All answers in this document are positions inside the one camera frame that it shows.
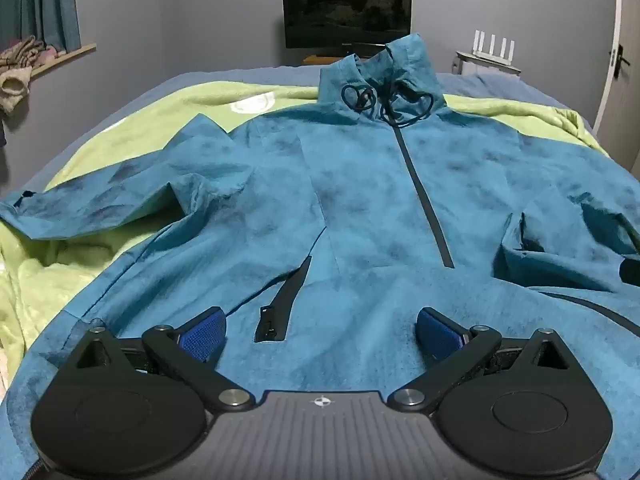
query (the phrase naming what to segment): white crosshair logo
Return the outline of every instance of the white crosshair logo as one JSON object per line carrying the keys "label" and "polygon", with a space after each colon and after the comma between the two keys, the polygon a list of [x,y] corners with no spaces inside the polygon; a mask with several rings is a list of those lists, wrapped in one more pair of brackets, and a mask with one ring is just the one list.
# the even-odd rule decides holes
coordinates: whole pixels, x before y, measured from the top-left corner
{"label": "white crosshair logo", "polygon": [[325,396],[318,397],[317,399],[314,399],[314,404],[316,406],[320,406],[321,408],[324,408],[325,406],[328,406],[331,403],[332,403],[332,400],[331,399],[327,399]]}

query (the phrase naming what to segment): green blanket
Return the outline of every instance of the green blanket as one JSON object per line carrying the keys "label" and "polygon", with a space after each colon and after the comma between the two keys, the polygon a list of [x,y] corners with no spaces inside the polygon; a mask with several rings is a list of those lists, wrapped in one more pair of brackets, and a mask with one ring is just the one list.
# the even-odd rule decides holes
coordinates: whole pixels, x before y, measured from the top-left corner
{"label": "green blanket", "polygon": [[[181,89],[110,126],[85,143],[47,189],[111,164],[161,150],[197,114],[226,131],[271,110],[315,102],[318,88],[211,82]],[[572,142],[605,153],[572,110],[500,99],[446,96],[460,112],[494,118],[521,134]],[[71,240],[36,241],[0,222],[0,374],[14,376],[47,323],[111,262],[175,221],[170,213]]]}

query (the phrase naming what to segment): door frame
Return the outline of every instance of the door frame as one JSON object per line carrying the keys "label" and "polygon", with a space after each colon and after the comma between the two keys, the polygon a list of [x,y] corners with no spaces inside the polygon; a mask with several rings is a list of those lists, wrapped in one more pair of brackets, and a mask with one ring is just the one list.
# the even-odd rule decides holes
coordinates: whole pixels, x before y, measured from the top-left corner
{"label": "door frame", "polygon": [[598,115],[596,122],[593,125],[593,133],[598,134],[600,123],[604,117],[604,110],[607,107],[607,101],[609,100],[609,93],[611,92],[611,85],[613,83],[613,73],[616,69],[616,57],[618,56],[618,46],[620,45],[620,28],[622,26],[622,0],[616,0],[616,17],[613,26],[613,42],[611,43],[611,58],[609,61],[609,71],[607,72],[607,80],[604,83],[604,92],[602,93],[602,99],[600,101],[600,108],[598,108]]}

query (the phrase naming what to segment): blue jacket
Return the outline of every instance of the blue jacket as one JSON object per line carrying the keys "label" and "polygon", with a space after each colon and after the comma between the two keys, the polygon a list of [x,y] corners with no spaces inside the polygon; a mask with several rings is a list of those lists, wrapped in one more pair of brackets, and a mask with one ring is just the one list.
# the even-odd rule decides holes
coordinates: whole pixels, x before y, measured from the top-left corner
{"label": "blue jacket", "polygon": [[[509,337],[552,327],[612,412],[601,475],[626,480],[640,465],[640,288],[619,272],[640,248],[640,184],[595,150],[448,108],[417,35],[324,69],[316,104],[229,136],[198,116],[159,152],[18,197],[0,216],[34,239],[166,209],[180,219],[123,254],[29,350],[0,413],[3,478],[33,463],[31,410],[92,319],[136,337],[213,304],[228,324],[218,369],[258,398],[386,397],[424,371],[414,323],[426,305]],[[255,343],[270,283],[309,254],[286,340]]]}

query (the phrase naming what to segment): door handle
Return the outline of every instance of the door handle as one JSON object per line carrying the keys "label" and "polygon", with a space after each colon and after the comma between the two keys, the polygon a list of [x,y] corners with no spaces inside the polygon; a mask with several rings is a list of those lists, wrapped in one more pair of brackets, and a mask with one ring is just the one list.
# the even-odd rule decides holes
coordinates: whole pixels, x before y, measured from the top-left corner
{"label": "door handle", "polygon": [[631,66],[631,63],[628,59],[625,59],[622,54],[625,51],[625,48],[620,45],[618,47],[618,54],[616,56],[616,67],[613,70],[613,79],[618,79],[620,77],[620,69],[622,69],[622,64],[625,63],[627,66]]}

